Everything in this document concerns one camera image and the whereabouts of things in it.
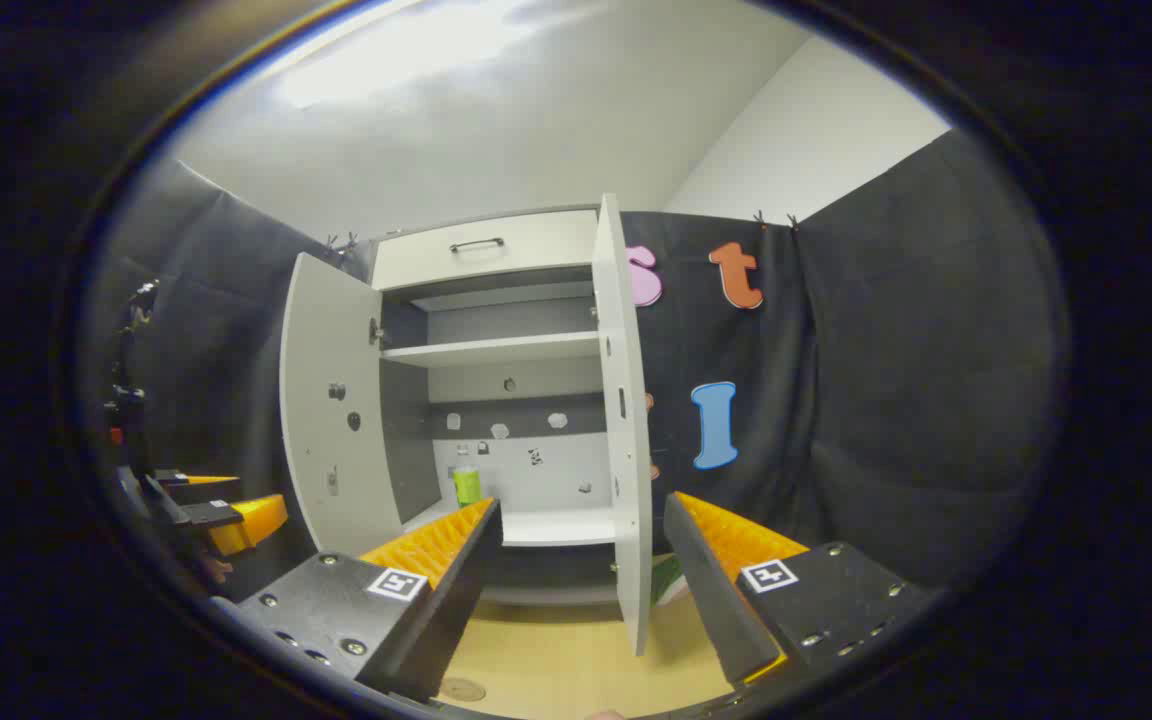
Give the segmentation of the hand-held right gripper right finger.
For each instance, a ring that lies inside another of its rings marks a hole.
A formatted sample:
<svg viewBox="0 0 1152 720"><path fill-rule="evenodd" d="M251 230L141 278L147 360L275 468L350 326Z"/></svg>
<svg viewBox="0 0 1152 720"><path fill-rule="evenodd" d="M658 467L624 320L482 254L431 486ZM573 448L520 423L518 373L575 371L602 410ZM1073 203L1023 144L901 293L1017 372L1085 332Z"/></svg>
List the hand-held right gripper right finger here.
<svg viewBox="0 0 1152 720"><path fill-rule="evenodd" d="M672 493L664 532L723 676L799 692L872 659L937 602L846 541L814 547L700 498Z"/></svg>

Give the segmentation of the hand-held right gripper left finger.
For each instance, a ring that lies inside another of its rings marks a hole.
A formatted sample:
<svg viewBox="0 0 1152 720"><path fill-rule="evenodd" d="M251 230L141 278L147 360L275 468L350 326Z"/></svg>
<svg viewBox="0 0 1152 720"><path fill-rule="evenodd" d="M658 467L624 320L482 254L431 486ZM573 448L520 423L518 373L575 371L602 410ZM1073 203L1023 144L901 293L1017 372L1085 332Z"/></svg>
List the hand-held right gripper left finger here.
<svg viewBox="0 0 1152 720"><path fill-rule="evenodd" d="M311 682L435 697L503 543L484 498L358 558L324 551L247 600L212 598L223 623Z"/></svg>

